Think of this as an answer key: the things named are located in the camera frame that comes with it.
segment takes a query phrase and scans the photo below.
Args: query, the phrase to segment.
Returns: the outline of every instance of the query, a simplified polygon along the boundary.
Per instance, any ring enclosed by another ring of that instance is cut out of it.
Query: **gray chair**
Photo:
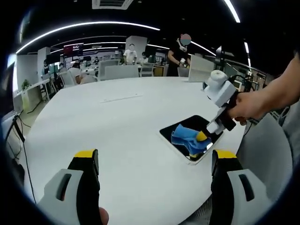
[[[104,81],[105,77],[105,67],[107,66],[117,66],[120,60],[105,60],[100,61],[98,64],[98,81]]]
[[[188,77],[189,69],[178,67],[177,70],[178,70],[178,76]]]
[[[136,65],[105,67],[105,80],[139,77]]]
[[[293,159],[282,127],[269,113],[248,131],[237,157],[265,184],[270,200],[276,201],[292,174]]]
[[[142,64],[141,71],[140,71],[140,77],[154,76],[153,75],[153,68],[154,68],[154,64],[152,64],[152,63]]]
[[[168,69],[169,69],[169,64],[166,64],[165,68],[164,68],[164,74],[163,74],[163,76],[167,76]]]
[[[74,78],[72,77],[70,71],[61,73],[60,77],[64,83],[65,88],[73,87],[76,85],[76,82],[75,82]]]

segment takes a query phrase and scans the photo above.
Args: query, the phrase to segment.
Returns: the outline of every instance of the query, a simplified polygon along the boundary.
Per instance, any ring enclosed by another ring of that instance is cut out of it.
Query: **black ceiling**
[[[127,10],[93,10],[91,0],[47,1],[34,8],[23,33],[23,44],[65,25],[92,21],[122,21],[160,28],[161,31],[128,25],[88,25],[66,29],[46,36],[26,48],[35,52],[45,46],[94,36],[140,35],[150,44],[166,46],[180,33],[214,51],[222,45],[234,60],[248,64],[244,41],[248,42],[252,67],[266,73],[282,73],[293,56],[297,13],[288,1],[231,0],[241,23],[236,23],[224,0],[134,0]],[[125,37],[91,38],[82,42],[125,41]],[[192,53],[205,53],[191,45]]]

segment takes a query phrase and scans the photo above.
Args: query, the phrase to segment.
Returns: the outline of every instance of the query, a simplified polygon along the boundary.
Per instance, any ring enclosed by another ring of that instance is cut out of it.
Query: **hand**
[[[108,216],[107,211],[105,209],[99,207],[99,213],[100,213],[102,224],[107,225],[108,220],[109,220],[109,216]]]
[[[260,91],[240,93],[236,99],[236,106],[230,109],[228,114],[241,125],[245,125],[246,119],[259,119],[266,113],[264,103],[265,98]]]

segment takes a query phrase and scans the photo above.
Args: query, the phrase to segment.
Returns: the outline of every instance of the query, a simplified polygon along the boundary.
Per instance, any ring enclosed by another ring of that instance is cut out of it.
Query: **white round table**
[[[95,82],[60,90],[45,106],[25,142],[37,201],[45,184],[75,153],[99,151],[99,206],[109,225],[177,225],[210,196],[211,151],[188,165],[160,129],[218,108],[202,83],[180,77]],[[237,124],[215,148],[236,153],[244,134]],[[21,163],[26,168],[24,156]],[[25,189],[31,196],[28,176]]]

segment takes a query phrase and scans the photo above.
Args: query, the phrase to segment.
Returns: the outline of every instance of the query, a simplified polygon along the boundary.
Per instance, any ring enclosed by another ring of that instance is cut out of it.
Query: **air vent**
[[[92,0],[92,8],[126,10],[132,2],[133,0]]]

